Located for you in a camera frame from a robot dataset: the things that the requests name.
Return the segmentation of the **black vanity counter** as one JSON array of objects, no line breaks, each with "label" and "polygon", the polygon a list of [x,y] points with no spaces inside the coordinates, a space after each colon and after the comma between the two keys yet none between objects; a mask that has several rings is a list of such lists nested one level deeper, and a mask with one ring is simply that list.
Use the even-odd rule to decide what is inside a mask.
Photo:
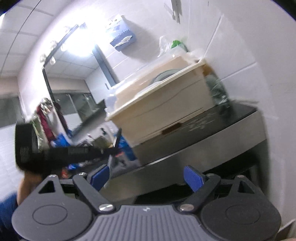
[{"label": "black vanity counter", "polygon": [[135,146],[139,167],[110,179],[102,192],[125,199],[181,184],[184,166],[208,171],[265,139],[257,108],[236,102],[215,106],[170,133]]}]

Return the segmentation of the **green cloth by bin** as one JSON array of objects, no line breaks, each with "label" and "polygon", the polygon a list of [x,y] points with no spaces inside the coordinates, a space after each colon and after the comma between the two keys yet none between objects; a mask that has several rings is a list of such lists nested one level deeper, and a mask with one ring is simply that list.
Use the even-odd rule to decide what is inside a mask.
[{"label": "green cloth by bin", "polygon": [[211,97],[215,105],[221,105],[229,102],[227,91],[215,74],[205,76],[205,81],[210,89]]}]

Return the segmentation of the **blue printed plastic bag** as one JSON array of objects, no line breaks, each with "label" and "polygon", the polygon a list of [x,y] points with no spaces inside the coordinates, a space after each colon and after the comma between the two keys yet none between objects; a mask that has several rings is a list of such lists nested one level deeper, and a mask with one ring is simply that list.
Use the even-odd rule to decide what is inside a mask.
[{"label": "blue printed plastic bag", "polygon": [[71,142],[71,138],[73,137],[72,135],[72,131],[69,130],[67,132],[67,138],[64,137],[64,135],[62,133],[59,133],[59,135],[57,135],[56,139],[51,141],[50,144],[53,148],[57,148],[57,147],[69,147],[71,146],[72,142]]}]

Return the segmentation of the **beige plastic storage bin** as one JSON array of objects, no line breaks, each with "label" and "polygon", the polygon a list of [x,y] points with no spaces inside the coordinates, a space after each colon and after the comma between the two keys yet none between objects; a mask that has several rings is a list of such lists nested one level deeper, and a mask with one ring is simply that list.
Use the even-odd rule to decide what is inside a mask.
[{"label": "beige plastic storage bin", "polygon": [[123,105],[117,103],[107,114],[131,147],[168,128],[184,123],[214,106],[200,60],[163,81],[148,86]]}]

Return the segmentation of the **blue tissue box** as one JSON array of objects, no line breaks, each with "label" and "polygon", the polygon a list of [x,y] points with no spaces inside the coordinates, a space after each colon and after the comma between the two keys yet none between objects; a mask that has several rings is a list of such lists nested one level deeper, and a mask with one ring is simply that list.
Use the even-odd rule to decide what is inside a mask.
[{"label": "blue tissue box", "polygon": [[132,148],[128,145],[127,141],[123,136],[121,136],[119,139],[118,147],[126,154],[130,161],[134,161],[137,159]]}]

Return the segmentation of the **blue wall tissue dispenser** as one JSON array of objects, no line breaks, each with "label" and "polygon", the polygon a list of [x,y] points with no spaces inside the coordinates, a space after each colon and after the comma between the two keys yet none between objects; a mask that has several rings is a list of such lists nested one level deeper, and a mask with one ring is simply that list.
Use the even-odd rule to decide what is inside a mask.
[{"label": "blue wall tissue dispenser", "polygon": [[122,16],[118,16],[110,22],[107,32],[110,44],[118,52],[121,52],[137,40],[136,35]]}]

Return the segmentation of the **wall mirror black frame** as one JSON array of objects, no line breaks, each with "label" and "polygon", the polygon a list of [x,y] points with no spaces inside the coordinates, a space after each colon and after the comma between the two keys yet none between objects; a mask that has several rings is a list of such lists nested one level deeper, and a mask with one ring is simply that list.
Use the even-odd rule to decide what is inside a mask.
[{"label": "wall mirror black frame", "polygon": [[46,57],[43,75],[69,130],[97,115],[105,117],[105,99],[115,84],[95,36],[75,25]]}]

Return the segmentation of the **dark red hanging cloth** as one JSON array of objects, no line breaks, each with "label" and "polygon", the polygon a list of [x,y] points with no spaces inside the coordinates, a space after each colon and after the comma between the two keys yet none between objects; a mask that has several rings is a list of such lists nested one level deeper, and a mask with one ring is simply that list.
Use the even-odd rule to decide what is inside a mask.
[{"label": "dark red hanging cloth", "polygon": [[64,116],[61,111],[61,106],[55,101],[51,101],[48,98],[44,98],[40,104],[37,106],[36,114],[39,117],[41,126],[43,128],[43,131],[45,133],[45,136],[48,140],[48,143],[51,141],[55,141],[57,138],[57,135],[54,133],[54,128],[56,126],[56,120],[53,118],[50,118],[50,114],[54,113],[54,110],[57,114],[58,119],[62,123],[62,126],[64,128],[64,131],[68,133],[69,128],[67,126],[67,123],[64,119]]}]

